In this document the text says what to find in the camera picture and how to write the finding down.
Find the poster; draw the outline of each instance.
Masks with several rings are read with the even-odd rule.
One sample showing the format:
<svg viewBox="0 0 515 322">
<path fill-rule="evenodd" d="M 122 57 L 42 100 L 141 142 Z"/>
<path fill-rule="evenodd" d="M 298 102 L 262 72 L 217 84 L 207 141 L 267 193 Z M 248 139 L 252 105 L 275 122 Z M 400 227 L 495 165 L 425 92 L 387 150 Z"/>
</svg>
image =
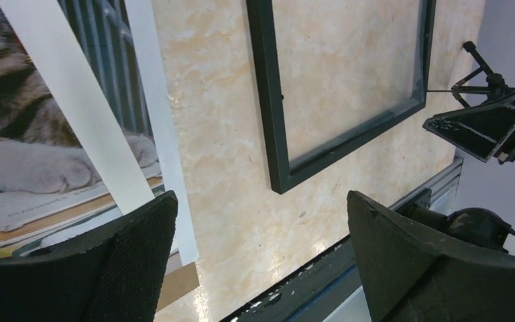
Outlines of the poster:
<svg viewBox="0 0 515 322">
<path fill-rule="evenodd" d="M 60 0 L 59 4 L 139 166 L 151 187 L 161 189 L 123 0 Z M 0 10 L 0 236 L 9 234 L 0 239 L 0 247 L 93 216 L 113 205 L 108 194 Z M 59 213 L 63 217 L 54 219 Z M 38 231 L 11 236 L 37 220 L 47 220 L 44 229 L 41 224 Z"/>
</svg>

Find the metal stand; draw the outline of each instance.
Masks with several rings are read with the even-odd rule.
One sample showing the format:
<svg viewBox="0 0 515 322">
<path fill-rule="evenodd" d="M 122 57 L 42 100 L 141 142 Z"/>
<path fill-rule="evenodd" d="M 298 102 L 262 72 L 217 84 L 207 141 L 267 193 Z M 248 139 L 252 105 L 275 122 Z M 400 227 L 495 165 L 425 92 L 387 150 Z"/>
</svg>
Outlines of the metal stand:
<svg viewBox="0 0 515 322">
<path fill-rule="evenodd" d="M 487 162 L 492 156 L 500 164 L 515 161 L 515 88 L 509 87 L 501 74 L 495 73 L 478 53 L 475 44 L 466 42 L 479 68 L 455 83 L 450 91 L 463 110 L 435 115 L 423 127 L 442 137 L 475 158 Z M 467 86 L 484 72 L 487 86 Z M 480 105 L 471 107 L 462 94 L 486 95 Z"/>
</svg>

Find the glass pane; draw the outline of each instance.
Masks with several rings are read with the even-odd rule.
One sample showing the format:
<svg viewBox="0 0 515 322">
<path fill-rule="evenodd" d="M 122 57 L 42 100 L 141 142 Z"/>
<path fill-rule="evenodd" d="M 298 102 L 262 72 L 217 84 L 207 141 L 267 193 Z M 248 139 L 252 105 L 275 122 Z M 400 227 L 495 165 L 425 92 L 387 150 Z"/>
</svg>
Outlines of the glass pane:
<svg viewBox="0 0 515 322">
<path fill-rule="evenodd" d="M 414 105 L 420 0 L 273 4 L 292 166 Z"/>
<path fill-rule="evenodd" d="M 58 0 L 103 89 L 128 131 L 152 135 L 123 0 Z"/>
</svg>

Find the beige marble surface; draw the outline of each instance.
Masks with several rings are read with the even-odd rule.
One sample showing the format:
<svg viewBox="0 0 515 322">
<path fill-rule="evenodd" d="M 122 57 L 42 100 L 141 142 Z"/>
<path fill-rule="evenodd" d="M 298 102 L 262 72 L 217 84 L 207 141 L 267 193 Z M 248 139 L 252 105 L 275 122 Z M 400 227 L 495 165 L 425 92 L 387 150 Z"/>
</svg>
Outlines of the beige marble surface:
<svg viewBox="0 0 515 322">
<path fill-rule="evenodd" d="M 333 9 L 324 8 L 326 1 L 303 1 L 310 15 L 295 10 L 293 20 L 276 18 L 276 24 L 281 29 L 297 26 L 312 33 L 347 30 L 355 42 L 378 42 L 379 35 L 398 34 L 391 30 L 390 23 L 367 23 L 370 15 L 384 19 L 394 12 L 403 17 L 400 21 L 405 24 L 411 13 L 404 10 L 412 8 L 398 5 L 376 9 L 372 1 L 353 1 L 357 12 L 348 12 L 356 19 L 347 19 L 344 13 L 333 16 L 338 14 L 334 8 L 350 1 L 331 1 Z M 301 3 L 276 0 L 275 10 L 290 15 L 298 2 Z M 466 40 L 476 40 L 483 1 L 437 2 L 430 88 L 446 89 L 470 69 L 471 59 L 461 45 Z M 245 0 L 152 3 L 201 254 L 196 263 L 201 286 L 160 311 L 156 321 L 220 321 L 347 234 L 348 190 L 362 191 L 389 205 L 451 163 L 453 147 L 425 133 L 421 125 L 431 115 L 457 108 L 457 102 L 448 94 L 432 94 L 428 96 L 428 107 L 420 113 L 295 189 L 277 195 L 271 191 L 267 175 Z M 402 46 L 405 41 L 398 36 L 397 43 L 390 46 Z M 308 46 L 319 54 L 328 48 L 319 42 Z M 339 61 L 335 72 L 358 66 L 357 56 L 369 57 L 362 52 L 362 46 L 354 48 L 348 56 L 339 54 L 348 58 Z M 324 85 L 300 90 L 308 86 L 300 78 L 307 69 L 295 66 L 306 65 L 305 59 L 292 59 L 287 70 L 295 74 L 285 78 L 285 87 L 294 87 L 316 102 L 327 91 L 345 95 L 341 92 L 344 88 L 337 90 L 327 85 L 333 77 L 330 72 L 309 74 L 310 81 Z M 377 70 L 378 66 L 363 68 Z M 349 85 L 354 83 L 352 73 L 339 75 L 342 79 L 349 77 Z M 387 79 L 383 71 L 377 80 L 364 77 L 363 81 L 371 90 L 376 85 L 389 84 L 390 92 L 398 86 L 401 93 L 404 86 Z M 359 90 L 362 84 L 358 81 Z M 307 106 L 303 107 L 307 113 L 308 109 L 318 108 Z M 321 114 L 317 121 L 330 126 L 338 118 L 333 113 Z"/>
</svg>

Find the white paper strip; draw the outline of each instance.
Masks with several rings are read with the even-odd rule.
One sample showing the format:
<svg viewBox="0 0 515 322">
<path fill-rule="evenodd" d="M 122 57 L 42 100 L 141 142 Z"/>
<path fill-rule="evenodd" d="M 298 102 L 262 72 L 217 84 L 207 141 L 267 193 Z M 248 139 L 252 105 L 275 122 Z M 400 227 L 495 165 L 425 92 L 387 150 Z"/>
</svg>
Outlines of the white paper strip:
<svg viewBox="0 0 515 322">
<path fill-rule="evenodd" d="M 180 152 L 168 101 L 153 7 L 151 0 L 125 0 L 125 7 L 165 189 L 173 190 L 178 199 L 175 239 L 178 242 L 182 264 L 187 265 L 198 260 L 198 247 L 194 238 Z"/>
<path fill-rule="evenodd" d="M 154 196 L 56 0 L 0 7 L 122 214 Z"/>
</svg>

